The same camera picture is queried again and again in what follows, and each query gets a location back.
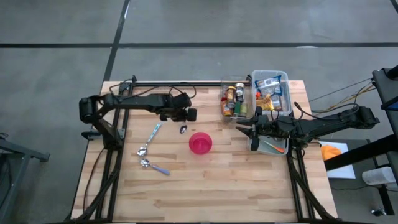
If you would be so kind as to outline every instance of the snack package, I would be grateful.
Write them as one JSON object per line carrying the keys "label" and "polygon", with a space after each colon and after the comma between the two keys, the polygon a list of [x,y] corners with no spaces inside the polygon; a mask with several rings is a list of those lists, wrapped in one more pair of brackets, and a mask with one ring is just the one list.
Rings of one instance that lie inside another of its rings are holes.
{"label": "snack package", "polygon": [[280,104],[280,96],[275,94],[271,96],[272,105],[274,106],[275,110],[281,110],[282,105]]}
{"label": "snack package", "polygon": [[263,110],[273,110],[274,105],[272,104],[271,95],[267,94],[266,97],[260,100],[256,100],[256,105],[260,106]]}
{"label": "snack package", "polygon": [[261,92],[262,96],[266,96],[267,94],[282,95],[282,89],[280,87],[280,75],[275,76],[274,78],[268,78],[266,80],[257,80],[254,82],[254,84],[256,84],[256,88],[259,92]]}

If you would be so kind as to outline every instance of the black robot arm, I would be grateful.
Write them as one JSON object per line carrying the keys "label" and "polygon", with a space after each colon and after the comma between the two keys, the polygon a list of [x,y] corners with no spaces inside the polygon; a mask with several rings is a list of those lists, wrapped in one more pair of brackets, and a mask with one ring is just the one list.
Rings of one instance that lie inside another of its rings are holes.
{"label": "black robot arm", "polygon": [[118,150],[122,146],[122,139],[116,127],[103,119],[107,112],[119,109],[147,110],[159,114],[160,120],[167,121],[196,121],[197,111],[190,107],[191,100],[186,93],[178,96],[171,94],[150,94],[147,96],[115,96],[105,94],[82,98],[79,102],[80,120],[92,124],[102,135],[104,148]]}
{"label": "black robot arm", "polygon": [[238,124],[252,126],[252,128],[236,127],[252,139],[252,151],[256,151],[259,147],[259,136],[290,138],[293,146],[306,147],[312,139],[326,134],[347,128],[371,129],[379,123],[371,109],[364,106],[355,106],[352,109],[313,120],[281,116],[269,121],[268,116],[261,113],[262,109],[257,107],[251,119],[238,121]]}

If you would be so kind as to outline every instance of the concrete floor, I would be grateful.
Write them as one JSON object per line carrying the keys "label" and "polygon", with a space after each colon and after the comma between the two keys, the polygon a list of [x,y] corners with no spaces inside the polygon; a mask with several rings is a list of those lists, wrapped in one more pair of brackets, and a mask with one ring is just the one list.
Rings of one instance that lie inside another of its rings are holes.
{"label": "concrete floor", "polygon": [[[111,43],[123,2],[3,0],[0,43]],[[388,0],[137,0],[130,3],[121,42],[394,42],[396,20]],[[0,49],[0,131],[9,133],[10,141],[51,153],[46,164],[31,162],[15,222],[57,222],[68,215],[86,147],[80,132],[89,128],[79,121],[78,101],[99,92],[109,53]],[[133,74],[139,80],[209,80],[255,69],[283,70],[291,80],[305,80],[311,100],[397,65],[397,54],[398,48],[119,49],[111,80]],[[315,100],[312,108],[326,108],[361,87]],[[326,138],[373,141],[392,133],[375,91],[358,103],[372,108],[381,124]],[[349,200],[335,197],[337,207]],[[350,200],[356,212],[339,215],[382,223],[369,218],[372,204]]]}

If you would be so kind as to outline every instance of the cable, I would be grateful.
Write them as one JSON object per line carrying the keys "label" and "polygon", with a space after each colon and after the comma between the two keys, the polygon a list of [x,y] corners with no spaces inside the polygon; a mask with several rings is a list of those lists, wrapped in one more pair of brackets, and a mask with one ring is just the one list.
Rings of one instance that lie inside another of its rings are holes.
{"label": "cable", "polygon": [[359,93],[360,93],[366,86],[364,86],[364,87],[362,87],[361,89],[359,89],[359,91],[358,91],[357,94],[355,95],[354,103],[356,103],[356,99],[357,99]]}
{"label": "cable", "polygon": [[334,111],[334,110],[337,110],[337,109],[340,109],[340,108],[343,108],[343,107],[345,107],[345,106],[349,106],[349,105],[358,105],[358,104],[354,104],[354,103],[347,103],[347,104],[345,104],[345,105],[342,105],[342,106],[338,106],[338,107],[336,107],[336,108],[333,108],[333,109],[331,109],[331,110],[327,110],[327,111],[321,111],[321,110],[311,110],[311,112],[314,112],[314,113],[327,113],[327,112],[331,112],[331,111]]}
{"label": "cable", "polygon": [[[8,186],[7,192],[6,192],[6,194],[5,194],[4,198],[3,198],[3,200],[2,200],[1,203],[0,203],[0,208],[2,207],[2,205],[4,204],[4,202],[6,201],[7,196],[8,196],[8,193],[10,192],[10,190],[11,190],[11,185],[12,185],[11,165],[10,165],[9,159],[7,159],[7,165],[8,165],[8,170],[7,170],[7,172],[8,172],[9,186]],[[3,183],[3,180],[4,180],[4,177],[5,177],[5,176],[6,176],[6,172],[4,172],[4,176],[3,176],[3,178],[1,179],[0,185]]]}
{"label": "cable", "polygon": [[[115,94],[114,94],[112,88],[117,87],[117,86],[121,86],[123,83],[126,83],[127,81],[132,81],[132,78],[128,78],[128,79],[124,80],[124,81],[121,82],[121,83],[118,83],[118,84],[116,84],[116,85],[110,86],[109,92],[112,94],[112,96],[113,96],[114,98],[116,98],[116,97],[115,97]],[[187,83],[188,85],[190,85],[190,86],[193,87],[193,90],[195,91],[195,93],[193,94],[193,96],[190,97],[190,99],[194,98],[194,97],[197,95],[197,89],[196,89],[195,86],[193,86],[193,85],[192,85],[191,83],[189,83],[189,82],[181,82],[181,83]],[[170,87],[169,94],[171,93],[171,91],[172,91],[173,89],[179,91],[181,94],[184,94],[183,91],[181,91],[179,88],[177,88],[177,87],[175,87],[175,86],[173,86],[173,85],[157,85],[157,86],[154,86],[154,87],[152,87],[152,88],[150,88],[150,89],[148,89],[148,90],[146,90],[146,91],[143,91],[142,93],[138,93],[138,94],[135,94],[135,95],[132,95],[132,96],[128,96],[128,97],[124,98],[123,100],[129,99],[129,98],[133,98],[133,97],[136,97],[136,96],[141,96],[141,95],[143,95],[143,94],[145,94],[145,93],[148,93],[148,92],[150,92],[150,91],[152,91],[152,90],[154,90],[154,89],[156,89],[156,88],[160,88],[160,87]]]}
{"label": "cable", "polygon": [[278,119],[279,118],[279,110],[275,110],[275,108],[271,110],[271,119],[274,120],[274,116],[272,115],[272,111],[278,112],[278,115],[276,116],[276,119]]}
{"label": "cable", "polygon": [[98,157],[97,157],[97,159],[94,162],[93,169],[91,170],[90,177],[88,178],[88,182],[87,182],[86,189],[85,189],[85,195],[83,197],[83,213],[85,212],[85,209],[86,209],[86,197],[87,197],[88,186],[90,186],[91,178],[93,178],[95,167],[97,166],[97,163],[98,163],[98,161],[100,159],[100,155],[102,154],[104,149],[105,148],[102,148],[101,152],[99,152]]}
{"label": "cable", "polygon": [[357,84],[360,84],[360,83],[365,82],[366,80],[370,80],[370,79],[371,79],[371,78],[367,78],[367,79],[365,79],[365,80],[362,80],[362,81],[359,81],[359,82],[357,82],[357,83],[351,84],[351,85],[349,85],[349,86],[343,87],[343,88],[341,88],[341,89],[339,89],[339,90],[335,90],[335,91],[333,91],[333,92],[331,92],[331,93],[325,94],[325,95],[323,95],[323,96],[319,96],[319,97],[317,97],[317,98],[315,98],[315,99],[310,100],[309,102],[312,102],[312,101],[315,101],[315,100],[319,100],[320,98],[323,98],[323,97],[328,96],[328,95],[330,95],[330,94],[337,93],[338,91],[341,91],[341,90],[345,90],[345,89],[347,89],[347,88],[349,88],[349,87],[351,87],[351,86],[355,86],[355,85],[357,85]]}
{"label": "cable", "polygon": [[336,106],[338,106],[338,105],[340,105],[340,104],[342,104],[342,103],[346,103],[347,101],[350,101],[350,100],[352,100],[353,98],[358,97],[359,95],[361,95],[361,94],[363,94],[363,93],[367,93],[367,92],[369,92],[369,91],[375,90],[376,88],[371,89],[371,88],[372,88],[372,85],[371,85],[371,86],[368,86],[368,85],[370,85],[371,83],[372,83],[372,82],[369,82],[369,83],[366,84],[364,87],[362,87],[361,89],[359,89],[358,92],[356,91],[356,93],[354,93],[354,94],[352,94],[352,95],[350,95],[350,96],[346,96],[346,97],[343,98],[340,102],[338,102],[338,103],[336,103],[336,104],[334,104],[334,105],[332,105],[332,106],[329,106],[329,108],[326,109],[326,110],[312,110],[312,112],[317,113],[315,116],[318,116],[320,113],[327,113],[327,112],[331,111],[332,108],[334,108],[334,107],[336,107]]}
{"label": "cable", "polygon": [[339,118],[320,118],[320,117],[318,117],[318,116],[314,116],[314,115],[312,115],[312,114],[310,114],[310,113],[304,111],[304,110],[301,108],[301,106],[300,106],[297,102],[294,102],[294,105],[297,107],[297,109],[299,109],[301,112],[305,113],[306,115],[308,115],[308,116],[310,116],[310,117],[312,117],[312,118],[321,119],[321,120],[341,119],[341,118],[350,116],[350,115],[352,115],[352,114],[355,114],[355,113],[359,110],[359,105],[356,104],[356,103],[354,103],[353,108],[355,108],[355,110],[354,110],[353,112],[351,112],[351,113],[348,113],[348,114],[342,116],[342,117],[339,117]]}
{"label": "cable", "polygon": [[[374,187],[374,188],[377,188],[378,189],[378,187],[376,187],[376,186],[372,186],[372,185],[366,185],[366,186],[362,186],[362,187],[357,187],[357,188],[346,188],[346,189],[337,189],[337,188],[334,188],[334,187],[331,187],[333,190],[359,190],[359,189],[362,189],[362,188],[365,188],[365,187]],[[389,190],[389,189],[387,189],[387,191],[390,191],[390,192],[398,192],[398,190]]]}
{"label": "cable", "polygon": [[303,154],[301,155],[301,158],[304,158],[305,150],[304,150],[304,148],[301,148],[300,150],[303,152]]}

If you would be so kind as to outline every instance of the wooden table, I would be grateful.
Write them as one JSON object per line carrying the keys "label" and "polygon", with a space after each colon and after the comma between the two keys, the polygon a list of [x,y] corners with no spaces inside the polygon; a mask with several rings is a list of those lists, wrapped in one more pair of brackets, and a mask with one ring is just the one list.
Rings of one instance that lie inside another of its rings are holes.
{"label": "wooden table", "polygon": [[[108,93],[109,86],[117,83],[104,82],[101,93]],[[311,111],[304,82],[290,81],[289,88],[292,102],[296,101],[305,111]],[[134,93],[146,89],[135,88]],[[189,95],[193,93],[192,88],[181,89]],[[160,88],[155,92],[165,91],[165,88]],[[234,125],[221,121],[220,88],[198,87],[197,92],[192,100],[192,106],[198,110],[197,121],[188,123],[185,134],[179,133],[180,123],[165,123],[149,146],[147,158],[151,163],[171,171],[170,176],[141,167],[136,155],[159,122],[159,116],[143,110],[130,110],[113,221],[297,221],[286,157],[248,151],[247,137]],[[112,112],[105,118],[111,122]],[[190,136],[199,131],[208,133],[213,140],[210,153],[202,156],[192,154],[188,146]],[[72,218],[82,213],[87,181],[102,148],[102,140],[91,141],[88,145]],[[104,160],[105,153],[91,181],[86,206],[100,187]],[[305,149],[304,161],[312,192],[327,211],[336,217],[318,145],[311,144]],[[306,213],[302,192],[300,198]],[[105,199],[104,214],[108,209],[108,200]]]}

